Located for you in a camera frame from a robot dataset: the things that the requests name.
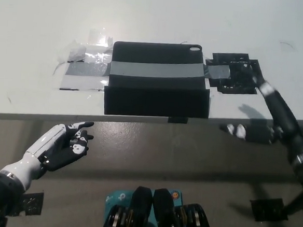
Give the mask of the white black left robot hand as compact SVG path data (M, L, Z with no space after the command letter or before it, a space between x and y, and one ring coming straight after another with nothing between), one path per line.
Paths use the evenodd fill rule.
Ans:
M31 182L47 171L54 172L84 157L89 150L88 141L94 138L86 128L93 125L88 121L55 125L32 144L20 160L6 165L0 173L27 191Z

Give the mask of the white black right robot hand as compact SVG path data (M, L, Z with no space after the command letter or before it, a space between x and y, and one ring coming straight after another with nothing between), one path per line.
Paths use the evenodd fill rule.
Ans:
M220 124L219 129L244 142L271 145L283 134L280 127L259 124Z

